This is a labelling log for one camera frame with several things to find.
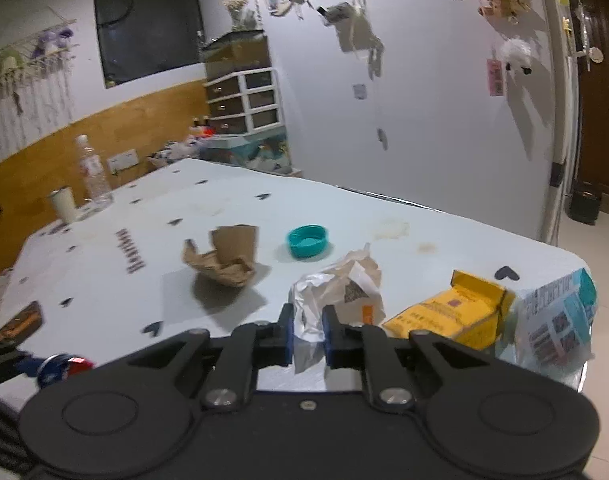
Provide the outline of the white cup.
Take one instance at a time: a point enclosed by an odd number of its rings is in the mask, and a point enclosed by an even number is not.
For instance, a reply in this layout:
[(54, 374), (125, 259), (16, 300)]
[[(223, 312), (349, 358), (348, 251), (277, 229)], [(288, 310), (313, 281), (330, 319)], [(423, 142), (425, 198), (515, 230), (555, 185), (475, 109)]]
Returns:
[(50, 192), (47, 199), (62, 223), (71, 224), (78, 220), (77, 205), (69, 186), (63, 186)]

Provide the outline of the torn brown cardboard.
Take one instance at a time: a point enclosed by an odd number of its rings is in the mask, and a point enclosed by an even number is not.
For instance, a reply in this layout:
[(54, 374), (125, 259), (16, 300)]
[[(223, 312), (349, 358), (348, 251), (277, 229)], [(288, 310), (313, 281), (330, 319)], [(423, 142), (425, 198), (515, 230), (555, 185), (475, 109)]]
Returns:
[(257, 238), (256, 226), (220, 226), (210, 232), (210, 252), (199, 252), (193, 240), (185, 240), (182, 259), (213, 282), (242, 288), (256, 276)]

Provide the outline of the yellow cardboard box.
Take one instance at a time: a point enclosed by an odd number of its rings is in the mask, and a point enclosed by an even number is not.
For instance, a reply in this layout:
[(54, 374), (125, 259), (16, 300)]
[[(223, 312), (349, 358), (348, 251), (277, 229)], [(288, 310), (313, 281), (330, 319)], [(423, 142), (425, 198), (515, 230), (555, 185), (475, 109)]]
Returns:
[(515, 293), (478, 276), (454, 271), (451, 287), (408, 307), (383, 323), (390, 334), (404, 338), (429, 330), (475, 350), (495, 345), (502, 336)]

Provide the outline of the teal printed plastic package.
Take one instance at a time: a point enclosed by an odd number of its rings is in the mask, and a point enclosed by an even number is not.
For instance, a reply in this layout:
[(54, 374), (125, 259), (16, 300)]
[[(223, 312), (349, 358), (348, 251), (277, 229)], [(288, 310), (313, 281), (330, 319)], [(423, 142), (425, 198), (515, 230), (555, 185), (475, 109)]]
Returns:
[(513, 333), (516, 363), (562, 379), (592, 359), (592, 326), (597, 289), (586, 270), (579, 269), (518, 300)]

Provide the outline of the black wall board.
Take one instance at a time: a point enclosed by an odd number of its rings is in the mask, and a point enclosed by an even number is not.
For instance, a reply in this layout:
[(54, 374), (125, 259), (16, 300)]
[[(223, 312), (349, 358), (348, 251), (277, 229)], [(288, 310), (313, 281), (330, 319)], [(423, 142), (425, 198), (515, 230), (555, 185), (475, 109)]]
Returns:
[(199, 0), (94, 0), (94, 8), (107, 88), (201, 61)]

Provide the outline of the pink wall tag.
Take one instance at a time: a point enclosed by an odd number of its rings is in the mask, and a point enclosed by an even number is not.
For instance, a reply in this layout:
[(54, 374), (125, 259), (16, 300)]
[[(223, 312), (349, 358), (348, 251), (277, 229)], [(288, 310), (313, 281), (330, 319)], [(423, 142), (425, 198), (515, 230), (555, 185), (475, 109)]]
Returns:
[(504, 94), (503, 64), (496, 58), (487, 59), (487, 82), (489, 83), (490, 96), (502, 96)]

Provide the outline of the white refrigerator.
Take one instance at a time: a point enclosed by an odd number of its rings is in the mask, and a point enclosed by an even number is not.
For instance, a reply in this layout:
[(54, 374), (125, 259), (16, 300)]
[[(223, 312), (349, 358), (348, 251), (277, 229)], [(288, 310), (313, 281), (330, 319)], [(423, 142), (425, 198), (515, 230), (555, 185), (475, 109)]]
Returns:
[(577, 69), (572, 55), (573, 31), (561, 0), (543, 0), (551, 58), (553, 88), (553, 145), (551, 174), (541, 240), (557, 246), (559, 228), (572, 186), (577, 144)]

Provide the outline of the black bin by door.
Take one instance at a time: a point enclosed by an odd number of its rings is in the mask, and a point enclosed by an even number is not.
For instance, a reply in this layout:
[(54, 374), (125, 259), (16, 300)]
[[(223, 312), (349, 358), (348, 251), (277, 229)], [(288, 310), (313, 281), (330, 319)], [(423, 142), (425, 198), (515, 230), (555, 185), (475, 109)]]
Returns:
[(576, 222), (593, 226), (598, 219), (602, 199), (600, 192), (575, 190), (570, 198), (569, 217)]

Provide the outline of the white plush wall toy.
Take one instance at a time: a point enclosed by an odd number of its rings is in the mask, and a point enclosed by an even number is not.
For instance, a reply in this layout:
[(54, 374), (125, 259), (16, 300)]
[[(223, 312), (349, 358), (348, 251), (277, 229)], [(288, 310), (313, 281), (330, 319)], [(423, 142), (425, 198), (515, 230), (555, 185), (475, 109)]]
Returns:
[(525, 40), (507, 39), (499, 49), (499, 57), (507, 72), (521, 72), (524, 75), (532, 73), (532, 48)]

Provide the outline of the white drawer cabinet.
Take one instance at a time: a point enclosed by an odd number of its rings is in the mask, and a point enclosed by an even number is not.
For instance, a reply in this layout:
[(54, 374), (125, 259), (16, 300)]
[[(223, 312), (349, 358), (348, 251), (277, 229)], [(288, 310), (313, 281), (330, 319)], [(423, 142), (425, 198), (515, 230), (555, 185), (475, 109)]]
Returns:
[(248, 136), (283, 127), (280, 86), (272, 67), (239, 70), (204, 84), (209, 122), (220, 136)]

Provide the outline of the teal plastic lid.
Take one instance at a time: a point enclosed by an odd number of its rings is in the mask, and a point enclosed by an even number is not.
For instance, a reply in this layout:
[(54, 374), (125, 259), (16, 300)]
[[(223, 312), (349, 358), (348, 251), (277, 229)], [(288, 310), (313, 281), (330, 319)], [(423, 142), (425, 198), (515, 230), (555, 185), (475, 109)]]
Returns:
[(297, 259), (313, 258), (326, 249), (328, 234), (324, 226), (307, 224), (298, 226), (287, 235), (287, 245), (291, 256)]

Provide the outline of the crushed blue soda can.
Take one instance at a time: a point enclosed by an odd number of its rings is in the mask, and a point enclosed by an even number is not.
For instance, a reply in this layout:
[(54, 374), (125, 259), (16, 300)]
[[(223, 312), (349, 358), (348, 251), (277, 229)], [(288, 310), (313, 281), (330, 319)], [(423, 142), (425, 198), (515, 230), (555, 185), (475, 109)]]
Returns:
[(36, 382), (43, 389), (62, 382), (66, 378), (87, 370), (92, 370), (95, 364), (83, 356), (61, 353), (46, 358), (36, 371)]

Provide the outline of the dark wooden door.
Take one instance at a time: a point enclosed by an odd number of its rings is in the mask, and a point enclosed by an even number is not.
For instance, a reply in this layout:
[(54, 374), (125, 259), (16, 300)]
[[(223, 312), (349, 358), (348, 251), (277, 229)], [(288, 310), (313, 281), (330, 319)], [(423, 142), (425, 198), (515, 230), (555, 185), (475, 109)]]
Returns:
[(580, 100), (577, 178), (609, 195), (609, 0), (570, 0)]

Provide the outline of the clear water bottle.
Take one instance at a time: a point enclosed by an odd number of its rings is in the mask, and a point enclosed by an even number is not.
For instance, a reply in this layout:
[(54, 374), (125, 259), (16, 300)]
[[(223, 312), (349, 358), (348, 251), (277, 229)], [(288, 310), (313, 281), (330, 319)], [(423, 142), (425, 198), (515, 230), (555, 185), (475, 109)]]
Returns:
[(102, 159), (92, 148), (88, 136), (80, 134), (76, 137), (81, 174), (88, 198), (95, 208), (102, 210), (112, 204), (111, 187), (109, 185)]

